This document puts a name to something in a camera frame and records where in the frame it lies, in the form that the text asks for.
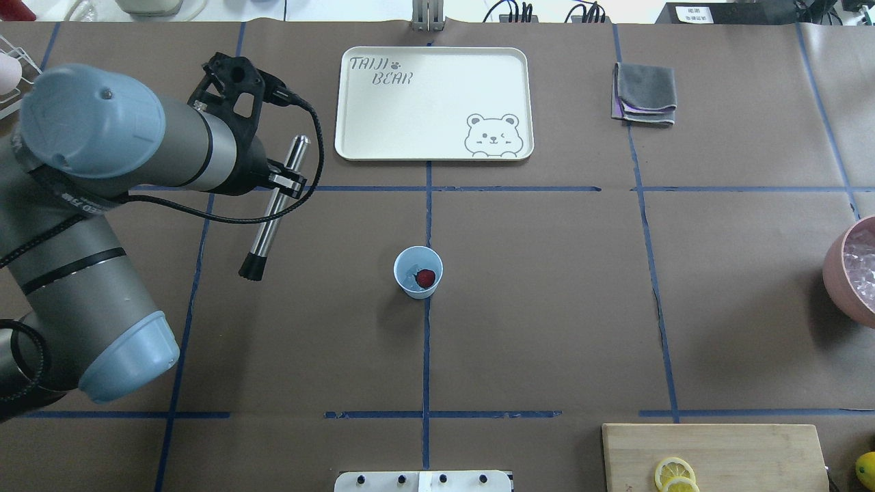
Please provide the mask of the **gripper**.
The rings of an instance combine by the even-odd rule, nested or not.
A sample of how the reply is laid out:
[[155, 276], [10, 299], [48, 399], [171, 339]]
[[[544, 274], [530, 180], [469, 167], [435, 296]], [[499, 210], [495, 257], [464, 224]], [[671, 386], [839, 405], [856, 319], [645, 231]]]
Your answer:
[[267, 162], [259, 137], [252, 137], [248, 144], [239, 144], [234, 134], [223, 136], [223, 194], [239, 196], [262, 186], [268, 169], [268, 188], [295, 200], [302, 197], [307, 178], [277, 161]]

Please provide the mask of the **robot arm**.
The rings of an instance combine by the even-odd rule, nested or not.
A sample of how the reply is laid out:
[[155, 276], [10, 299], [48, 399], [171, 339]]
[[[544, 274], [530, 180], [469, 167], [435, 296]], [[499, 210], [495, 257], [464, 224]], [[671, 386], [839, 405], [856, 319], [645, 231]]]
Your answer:
[[216, 53], [185, 103], [85, 64], [54, 66], [2, 138], [2, 266], [30, 305], [2, 320], [2, 421], [73, 390], [123, 398], [177, 364], [180, 349], [106, 220], [134, 202], [209, 221], [277, 221], [312, 196], [291, 161], [256, 138], [263, 104], [316, 110], [244, 57]]

